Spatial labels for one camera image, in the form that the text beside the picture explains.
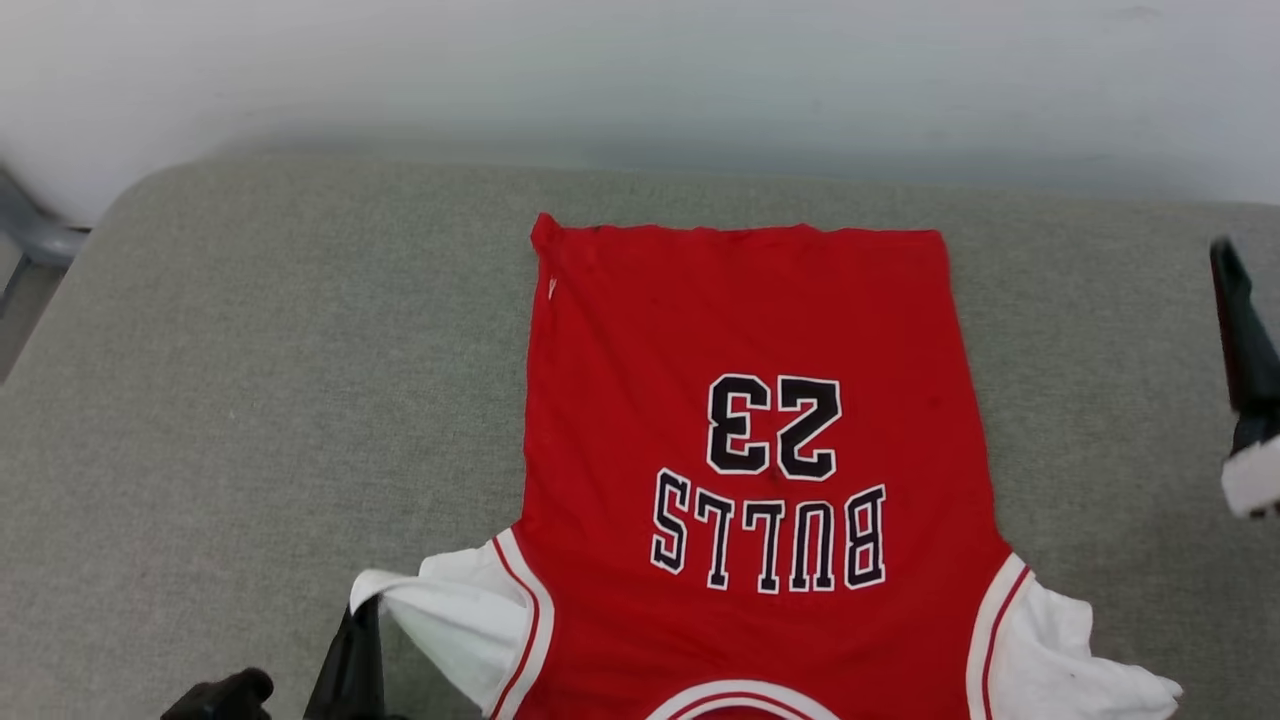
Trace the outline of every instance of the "chicago bulls jersey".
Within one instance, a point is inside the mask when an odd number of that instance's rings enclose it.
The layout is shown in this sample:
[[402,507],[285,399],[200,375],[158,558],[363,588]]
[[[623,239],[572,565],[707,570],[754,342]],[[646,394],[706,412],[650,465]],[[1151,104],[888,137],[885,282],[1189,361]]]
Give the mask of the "chicago bulls jersey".
[[[353,605],[381,594],[497,717],[1016,702],[992,697],[1019,671],[1000,628],[1047,591],[996,529],[936,232],[544,215],[534,246],[520,520],[419,578],[362,575]],[[498,650],[440,629],[468,624]],[[1176,685],[1116,667],[1172,707]]]

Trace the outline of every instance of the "gray upholstered surface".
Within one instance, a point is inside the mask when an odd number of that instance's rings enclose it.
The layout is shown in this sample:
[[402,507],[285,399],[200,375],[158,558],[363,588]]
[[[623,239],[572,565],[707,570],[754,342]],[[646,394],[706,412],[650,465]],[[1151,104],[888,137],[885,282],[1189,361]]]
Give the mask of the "gray upholstered surface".
[[[540,210],[940,228],[1009,539],[1181,716],[1275,717],[1280,524],[1217,488],[1206,250],[1280,325],[1280,209],[317,159],[129,191],[0,389],[0,712],[155,717],[252,664],[298,716],[357,570],[513,520]],[[389,644],[394,710],[472,715]]]

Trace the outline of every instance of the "jersey back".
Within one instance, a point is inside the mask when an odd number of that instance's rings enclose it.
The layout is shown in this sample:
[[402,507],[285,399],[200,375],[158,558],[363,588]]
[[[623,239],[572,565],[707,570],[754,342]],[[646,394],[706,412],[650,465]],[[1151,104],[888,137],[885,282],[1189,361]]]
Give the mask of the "jersey back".
[[534,231],[518,717],[980,717],[1020,564],[932,231]]

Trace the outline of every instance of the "jersey armhole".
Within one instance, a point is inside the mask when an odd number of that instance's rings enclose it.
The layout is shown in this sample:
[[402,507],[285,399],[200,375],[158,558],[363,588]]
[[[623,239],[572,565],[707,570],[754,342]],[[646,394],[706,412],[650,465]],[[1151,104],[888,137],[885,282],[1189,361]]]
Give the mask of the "jersey armhole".
[[969,720],[995,720],[991,714],[991,659],[996,650],[996,637],[1009,606],[1032,575],[1030,568],[1010,553],[996,571],[987,593],[978,606],[973,637],[969,641],[969,661],[965,666],[965,691],[969,698]]
[[556,624],[556,607],[547,587],[525,562],[524,552],[521,552],[520,543],[511,528],[494,538],[494,548],[498,551],[498,560],[502,561],[503,569],[520,587],[521,594],[532,609],[532,612],[529,614],[529,632],[525,635],[520,660],[512,664],[509,675],[503,679],[502,691],[493,707],[485,708],[485,717],[511,720],[516,716],[516,711],[520,710],[525,696],[538,680],[543,664],[547,661],[552,629]]

